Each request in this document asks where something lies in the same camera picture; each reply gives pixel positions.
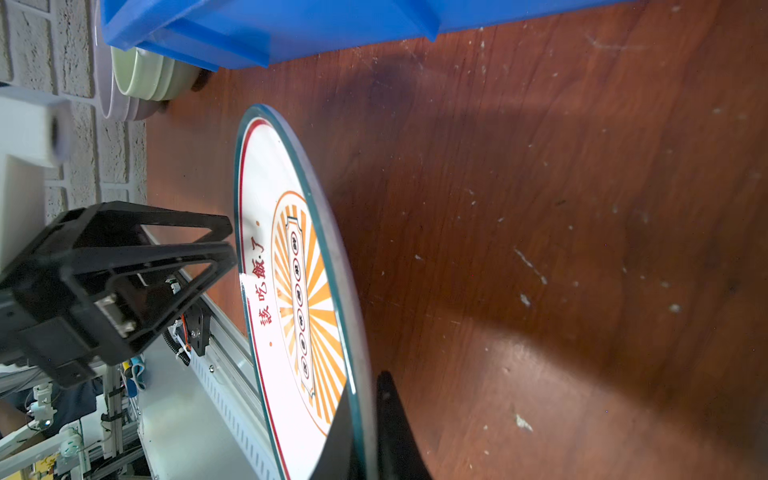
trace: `brown wooden surface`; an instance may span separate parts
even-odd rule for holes
[[[220,71],[148,121],[149,201],[231,216],[270,104],[435,478],[765,478],[767,81],[757,0]],[[213,297],[242,328],[236,275]]]

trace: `white brick wall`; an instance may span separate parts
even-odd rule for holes
[[[45,175],[46,217],[97,202],[147,203],[144,122],[102,118],[93,80],[95,0],[0,0],[0,81],[72,101],[71,161]]]

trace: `blue plastic bin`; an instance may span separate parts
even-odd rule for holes
[[[427,37],[620,0],[101,0],[104,40],[208,70]]]

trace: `red wire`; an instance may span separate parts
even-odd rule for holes
[[[187,344],[187,351],[189,352],[190,350],[192,350],[192,347],[190,347],[190,336],[189,336],[189,333],[187,332],[187,319],[184,318],[183,313],[181,314],[181,325],[184,326],[184,343]]]

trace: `plate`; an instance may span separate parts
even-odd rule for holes
[[[311,477],[346,388],[356,455],[376,478],[368,348],[333,212],[271,107],[246,112],[235,166],[240,288],[276,463],[286,480]]]

